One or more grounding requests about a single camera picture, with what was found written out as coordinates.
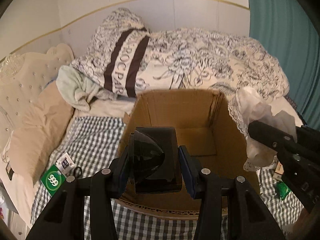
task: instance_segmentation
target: snack package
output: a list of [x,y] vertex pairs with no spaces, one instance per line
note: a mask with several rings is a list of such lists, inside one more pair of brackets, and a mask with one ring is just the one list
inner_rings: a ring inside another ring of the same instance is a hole
[[286,196],[290,193],[290,189],[288,188],[288,186],[282,182],[282,181],[279,181],[277,182],[276,184],[276,190],[281,198],[281,200],[284,200],[286,198]]
[[49,192],[51,196],[56,193],[61,184],[65,181],[66,177],[59,171],[54,164],[49,170],[47,170],[41,177],[41,182]]

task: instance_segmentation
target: open cardboard box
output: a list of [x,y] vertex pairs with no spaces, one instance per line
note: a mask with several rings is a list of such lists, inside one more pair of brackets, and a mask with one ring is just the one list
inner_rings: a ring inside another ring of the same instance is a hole
[[[255,172],[244,171],[246,141],[228,111],[228,102],[218,90],[153,90],[138,95],[118,154],[128,144],[130,133],[141,126],[170,126],[176,130],[179,145],[186,145],[204,168],[219,176],[244,176],[259,193]],[[166,217],[164,213],[195,215],[201,200],[193,200],[185,186],[177,193],[137,195],[128,183],[118,201],[133,210]]]

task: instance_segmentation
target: tufted white headboard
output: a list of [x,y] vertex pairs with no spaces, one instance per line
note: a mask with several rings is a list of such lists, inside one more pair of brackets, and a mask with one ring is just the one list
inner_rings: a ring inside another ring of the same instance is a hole
[[9,55],[0,68],[0,149],[11,131],[21,124],[28,105],[37,99],[45,85],[57,76],[62,65],[74,59],[66,44],[51,47],[46,54],[28,52]]

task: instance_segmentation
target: pillowcase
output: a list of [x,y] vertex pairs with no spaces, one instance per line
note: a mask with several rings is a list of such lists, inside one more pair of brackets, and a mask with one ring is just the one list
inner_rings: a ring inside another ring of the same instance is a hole
[[60,95],[55,81],[40,93],[23,115],[22,126],[12,135],[7,154],[14,172],[33,184],[40,179],[73,111]]

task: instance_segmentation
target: beige pillow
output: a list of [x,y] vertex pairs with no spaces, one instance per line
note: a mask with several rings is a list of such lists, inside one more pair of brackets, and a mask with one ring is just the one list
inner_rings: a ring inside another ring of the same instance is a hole
[[33,184],[40,179],[73,111],[60,95],[55,81],[40,93],[23,115],[22,126],[12,135],[7,154],[14,172],[31,179]]
[[67,44],[51,47],[46,54],[27,52],[9,55],[0,63],[0,151],[42,88],[57,76],[61,65],[74,59]]

